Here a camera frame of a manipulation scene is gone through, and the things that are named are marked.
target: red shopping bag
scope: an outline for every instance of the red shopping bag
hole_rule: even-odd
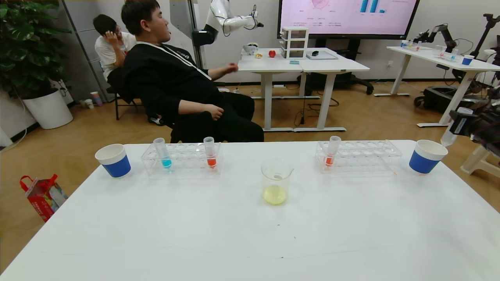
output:
[[[22,190],[25,191],[26,198],[33,208],[38,212],[44,222],[48,221],[52,215],[63,205],[68,196],[56,183],[57,175],[54,174],[48,179],[32,180],[28,175],[22,176],[19,180]],[[26,185],[24,179],[30,179],[31,184]]]

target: lanyard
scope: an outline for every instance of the lanyard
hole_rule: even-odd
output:
[[[207,74],[205,74],[205,72],[203,72],[201,69],[199,69],[198,67],[194,66],[191,62],[189,62],[187,59],[183,58],[182,56],[180,56],[178,53],[174,52],[172,49],[170,49],[169,47],[165,46],[165,48],[169,49],[172,53],[168,52],[167,50],[165,50],[164,48],[162,47],[158,47],[156,45],[153,45],[151,43],[148,43],[148,42],[143,42],[143,41],[138,41],[137,44],[145,44],[145,45],[149,45],[149,46],[152,46],[152,47],[155,47],[157,49],[160,49],[162,50],[163,52],[177,58],[178,60],[180,60],[181,62],[183,62],[185,65],[189,66],[189,67],[192,67],[192,68],[195,68],[199,73],[203,74],[203,76],[205,76],[208,80],[212,80],[212,78],[210,76],[208,76]]]

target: white stool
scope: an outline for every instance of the white stool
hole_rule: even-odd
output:
[[[478,146],[474,152],[465,160],[465,162],[460,167],[460,170],[466,172],[467,174],[472,174],[475,170],[483,170],[494,176],[500,178],[500,168],[486,162],[486,158],[490,155],[490,152],[486,150],[482,145]]]

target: black hair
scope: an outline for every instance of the black hair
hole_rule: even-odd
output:
[[[143,32],[141,21],[151,21],[153,11],[160,7],[156,0],[126,0],[121,8],[121,20],[133,35]]]
[[[117,22],[105,14],[96,16],[93,20],[94,28],[100,35],[106,32],[114,33],[117,30]]]

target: yellow liquid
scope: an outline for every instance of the yellow liquid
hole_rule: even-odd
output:
[[[287,192],[283,189],[283,187],[270,185],[264,188],[262,197],[268,204],[278,206],[287,200]]]

